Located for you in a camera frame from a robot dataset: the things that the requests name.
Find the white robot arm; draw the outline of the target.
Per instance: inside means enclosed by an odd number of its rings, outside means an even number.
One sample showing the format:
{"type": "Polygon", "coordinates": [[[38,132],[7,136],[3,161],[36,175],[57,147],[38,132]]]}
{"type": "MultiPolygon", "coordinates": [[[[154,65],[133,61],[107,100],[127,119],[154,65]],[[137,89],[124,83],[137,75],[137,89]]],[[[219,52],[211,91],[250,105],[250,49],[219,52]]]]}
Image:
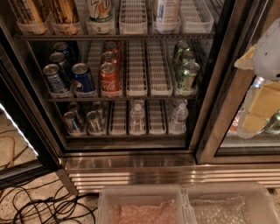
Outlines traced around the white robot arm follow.
{"type": "Polygon", "coordinates": [[[280,19],[276,19],[234,66],[252,70],[264,78],[260,87],[251,86],[246,93],[244,110],[240,113],[237,133],[240,137],[256,135],[280,109],[280,19]]]}

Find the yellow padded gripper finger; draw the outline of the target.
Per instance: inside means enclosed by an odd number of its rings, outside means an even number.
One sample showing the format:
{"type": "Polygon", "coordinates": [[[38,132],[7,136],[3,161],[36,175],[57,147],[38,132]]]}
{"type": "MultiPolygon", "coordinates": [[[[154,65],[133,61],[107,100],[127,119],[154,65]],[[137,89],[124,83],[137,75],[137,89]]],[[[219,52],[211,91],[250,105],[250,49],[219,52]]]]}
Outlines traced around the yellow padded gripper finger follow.
{"type": "Polygon", "coordinates": [[[256,45],[252,45],[235,63],[234,66],[241,70],[253,70],[254,69],[254,54],[256,45]]]}
{"type": "Polygon", "coordinates": [[[280,83],[272,81],[251,91],[248,112],[241,126],[248,133],[256,133],[280,109],[280,83]]]}

